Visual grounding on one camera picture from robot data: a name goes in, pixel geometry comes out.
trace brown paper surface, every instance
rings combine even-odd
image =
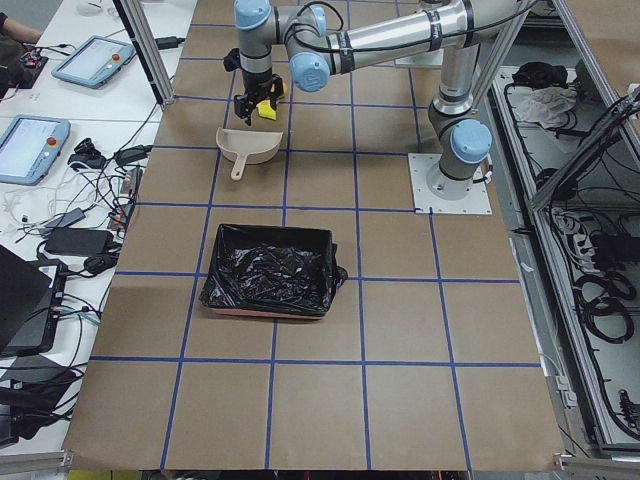
[[[65,441],[77,465],[551,468],[562,442],[493,192],[489,217],[413,213],[406,153],[437,148],[439,73],[290,89],[276,122],[254,113],[281,151],[233,182],[215,145],[248,128],[221,64],[232,5],[196,9]],[[351,279],[313,322],[217,315],[197,297],[222,222],[329,228]]]

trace laptop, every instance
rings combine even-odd
[[[32,318],[16,332],[9,344],[0,349],[0,357],[37,355],[51,350],[60,314],[50,307],[59,307],[64,296],[67,266],[57,259],[35,260],[35,265],[50,279],[49,288],[36,306]]]
[[[0,351],[38,314],[51,282],[37,266],[0,245]]]

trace power adapter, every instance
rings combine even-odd
[[[136,145],[135,147],[125,148],[113,154],[113,159],[120,167],[124,167],[138,160],[146,158],[153,147],[151,145]]]
[[[178,48],[178,46],[184,41],[184,38],[176,36],[162,37],[156,38],[156,45],[158,46],[158,50],[167,50],[169,48]]]

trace cable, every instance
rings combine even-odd
[[[607,413],[609,413],[609,417],[611,418],[613,423],[615,423],[616,426],[620,430],[622,430],[622,432],[624,432],[626,435],[630,436],[634,440],[640,441],[640,433],[634,432],[626,424],[624,424],[620,420],[620,418],[618,418],[616,411],[613,409],[613,406],[611,405],[611,401],[609,400],[609,394],[607,392],[606,382],[602,374],[602,369],[600,368],[600,363],[598,362],[598,359],[595,356],[595,350],[591,345],[591,340],[589,339],[589,335],[587,335],[587,332],[585,331],[584,328],[582,329],[582,336],[587,345],[587,353],[589,354],[589,358],[591,360],[591,363],[596,373],[596,377],[598,380],[598,388],[600,390],[600,397],[602,398],[602,401],[605,405]]]
[[[563,433],[563,434],[564,434],[564,435],[569,439],[569,441],[570,441],[573,445],[575,445],[576,447],[578,447],[578,450],[580,450],[580,451],[584,454],[584,456],[585,456],[585,457],[587,457],[587,458],[591,458],[591,455],[589,455],[589,454],[587,453],[587,451],[586,451],[584,448],[582,448],[582,446],[581,446],[581,445],[580,445],[580,444],[579,444],[579,443],[578,443],[578,442],[577,442],[577,441],[576,441],[576,440],[575,440],[571,435],[569,435],[569,433],[568,433],[564,428],[562,428],[559,424],[558,424],[558,428],[559,428],[559,429],[560,429],[560,431],[561,431],[561,432],[562,432],[562,433]]]
[[[9,95],[8,97],[0,98],[0,102],[11,100],[13,97],[15,97],[18,94],[18,90],[20,90],[20,84],[14,87],[14,91],[11,95]]]
[[[115,32],[110,33],[109,35],[105,35],[104,38],[111,38],[118,33],[122,33],[126,30],[126,28],[121,28],[120,30],[116,30]]]
[[[127,145],[129,145],[131,142],[133,142],[133,140],[136,138],[136,136],[142,131],[142,129],[144,128],[144,126],[149,122],[149,120],[151,120],[151,117],[153,116],[154,112],[156,111],[156,108],[158,107],[158,104],[154,104],[153,108],[151,109],[151,111],[149,112],[149,115],[147,115],[147,118],[145,118],[142,121],[142,125],[140,125],[140,127],[138,127],[138,129],[133,132],[133,135],[131,135],[131,137],[129,138],[129,140],[127,140],[120,148],[118,148],[118,150],[116,150],[114,152],[114,156],[116,155],[116,153],[120,152],[121,150],[123,150]]]
[[[340,20],[340,26],[337,28],[337,30],[342,30],[342,28],[344,27],[344,19],[342,18],[342,15],[340,14],[340,12],[336,9],[336,7],[334,7],[333,5],[331,5],[330,3],[327,2],[323,2],[323,1],[313,1],[313,2],[309,2],[306,3],[299,11],[298,14],[296,15],[296,17],[301,17],[302,14],[308,10],[309,8],[311,8],[314,5],[322,5],[324,7],[327,7],[329,10],[331,10],[336,17],[338,17],[338,20]]]
[[[553,368],[556,369],[556,373],[558,375],[562,375],[563,377],[566,377],[564,369],[560,368],[560,366],[556,363],[556,361],[552,357],[550,357],[546,353],[539,353],[538,355],[540,355],[541,357],[544,357],[547,360],[549,360],[549,362],[551,362],[551,365],[553,365]]]
[[[74,300],[77,300],[80,303],[84,303],[89,308],[89,311],[95,313],[98,318],[100,318],[102,316],[102,312],[97,310],[93,305],[91,305],[86,300],[84,300],[84,299],[82,299],[80,297],[76,297],[75,295],[71,295],[70,293],[66,293],[66,292],[64,293],[64,296],[65,297],[69,297],[69,298],[73,298]]]
[[[598,313],[597,305],[604,305],[602,313]],[[603,317],[603,316],[613,316],[619,315],[623,318],[625,324],[625,332],[624,334],[611,337],[600,330],[595,322],[595,317]],[[604,298],[595,298],[591,300],[587,305],[585,305],[582,309],[581,316],[582,323],[586,327],[589,332],[591,332],[595,337],[598,337],[601,340],[604,340],[607,343],[611,343],[614,345],[619,345],[626,341],[629,341],[633,334],[635,333],[635,325],[633,324],[633,320],[629,315],[627,309],[622,305],[620,300],[614,297],[604,297]]]

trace yellow sponge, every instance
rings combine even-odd
[[[287,84],[282,85],[283,93],[280,98],[284,98],[287,94]],[[258,116],[261,118],[268,118],[269,120],[276,120],[276,111],[271,108],[271,102],[269,100],[263,100],[258,104]]]
[[[276,119],[276,111],[271,108],[271,102],[269,100],[263,100],[258,104],[258,115],[262,118],[268,118],[269,120]]]

